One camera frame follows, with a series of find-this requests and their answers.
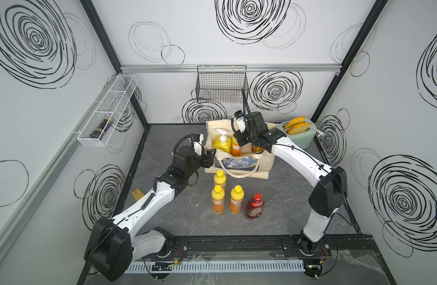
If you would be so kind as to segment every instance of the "white wire basket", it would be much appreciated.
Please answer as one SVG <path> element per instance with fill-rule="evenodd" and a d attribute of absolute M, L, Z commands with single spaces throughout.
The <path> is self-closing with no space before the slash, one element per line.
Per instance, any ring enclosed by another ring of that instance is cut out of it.
<path fill-rule="evenodd" d="M 138 82 L 136 76 L 120 74 L 77 137 L 83 146 L 106 146 Z M 98 138 L 91 138 L 92 132 Z"/>

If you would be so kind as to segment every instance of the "bottle label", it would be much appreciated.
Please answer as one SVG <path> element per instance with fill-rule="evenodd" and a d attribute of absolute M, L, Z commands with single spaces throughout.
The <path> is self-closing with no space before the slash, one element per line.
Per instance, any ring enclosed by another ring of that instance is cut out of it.
<path fill-rule="evenodd" d="M 225 202 L 225 197 L 223 197 L 223 199 L 221 199 L 221 200 L 212 199 L 212 201 L 214 202 L 214 204 L 220 205 L 220 204 L 223 204 Z"/>
<path fill-rule="evenodd" d="M 238 207 L 240 207 L 242 205 L 242 200 L 236 201 L 233 198 L 231 198 L 231 202 Z"/>
<path fill-rule="evenodd" d="M 261 214 L 261 212 L 263 211 L 262 208 L 253 208 L 247 211 L 247 215 L 251 216 L 251 217 L 256 217 L 258 215 Z"/>
<path fill-rule="evenodd" d="M 223 183 L 223 184 L 216 184 L 215 182 L 214 182 L 214 186 L 217 186 L 217 185 L 219 185 L 222 189 L 223 189 L 223 191 L 226 191 L 226 182 L 225 183 Z"/>

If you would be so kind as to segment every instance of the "yellow dish soap bottle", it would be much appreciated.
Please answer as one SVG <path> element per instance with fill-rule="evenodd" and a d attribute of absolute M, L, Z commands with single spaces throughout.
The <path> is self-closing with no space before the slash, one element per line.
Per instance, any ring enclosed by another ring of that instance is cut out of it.
<path fill-rule="evenodd" d="M 215 144 L 212 147 L 229 153 L 231 151 L 231 139 L 226 136 L 227 131 L 217 128 L 217 132 L 219 132 L 221 136 L 216 138 Z"/>
<path fill-rule="evenodd" d="M 223 191 L 226 191 L 226 175 L 223 173 L 223 170 L 217 171 L 217 174 L 214 175 L 214 183 L 215 186 L 220 186 Z"/>
<path fill-rule="evenodd" d="M 241 211 L 242 200 L 244 199 L 244 190 L 240 185 L 231 190 L 231 204 L 229 205 L 229 210 L 233 214 L 238 214 Z"/>
<path fill-rule="evenodd" d="M 212 190 L 212 201 L 214 202 L 214 211 L 218 214 L 223 212 L 225 208 L 225 191 L 216 185 Z"/>

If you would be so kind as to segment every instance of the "gray marble floor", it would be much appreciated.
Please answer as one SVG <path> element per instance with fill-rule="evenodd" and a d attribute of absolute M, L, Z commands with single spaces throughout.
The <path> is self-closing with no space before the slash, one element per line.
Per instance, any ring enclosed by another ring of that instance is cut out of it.
<path fill-rule="evenodd" d="M 206 136 L 205 125 L 153 125 L 144 146 L 141 160 L 131 186 L 147 193 L 152 188 L 153 178 L 166 171 L 172 162 L 171 152 L 175 143 L 184 135 L 200 133 Z M 306 149 L 318 160 L 322 160 L 315 143 Z M 232 214 L 229 209 L 230 191 L 241 185 L 245 191 L 244 202 L 256 193 L 265 199 L 261 217 L 246 220 L 244 214 Z M 188 186 L 172 202 L 161 208 L 139 232 L 162 227 L 173 235 L 271 235 L 299 234 L 310 213 L 308 198 L 313 187 L 296 170 L 276 157 L 269 179 L 227 177 L 225 211 L 216 214 L 212 210 L 211 191 L 213 174 L 199 170 L 196 185 Z M 125 202 L 129 207 L 135 202 L 130 194 Z M 349 220 L 343 206 L 339 213 Z M 335 215 L 327 233 L 355 233 L 341 217 Z"/>

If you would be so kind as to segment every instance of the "canvas tote bag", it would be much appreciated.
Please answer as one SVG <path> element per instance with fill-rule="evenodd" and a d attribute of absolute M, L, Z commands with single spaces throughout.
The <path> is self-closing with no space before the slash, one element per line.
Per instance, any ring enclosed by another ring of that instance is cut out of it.
<path fill-rule="evenodd" d="M 275 123 L 266 123 L 269 129 L 277 126 Z M 223 119 L 217 121 L 209 121 L 207 125 L 207 140 L 205 149 L 212 149 L 213 142 L 220 136 L 217 128 L 224 129 L 228 132 L 227 137 L 233 136 L 231 128 L 231 120 Z M 216 173 L 218 170 L 223 170 L 226 174 L 235 178 L 253 177 L 253 178 L 269 178 L 269 171 L 274 163 L 274 154 L 264 151 L 261 154 L 252 152 L 251 144 L 246 144 L 241 148 L 241 156 L 233 157 L 231 154 L 217 150 L 215 153 L 214 165 L 210 168 L 205 168 L 205 173 Z"/>

